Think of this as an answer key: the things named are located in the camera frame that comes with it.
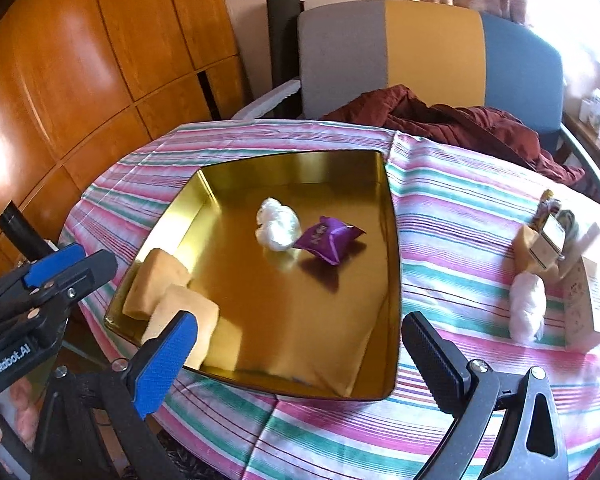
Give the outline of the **person's left hand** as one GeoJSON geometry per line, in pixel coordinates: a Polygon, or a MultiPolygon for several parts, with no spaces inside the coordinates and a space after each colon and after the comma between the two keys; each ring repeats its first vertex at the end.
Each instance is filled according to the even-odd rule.
{"type": "MultiPolygon", "coordinates": [[[[40,414],[33,400],[33,386],[27,376],[18,379],[7,390],[4,419],[15,430],[20,441],[29,451],[34,448],[40,414]]],[[[3,430],[0,427],[0,443],[3,430]]]]}

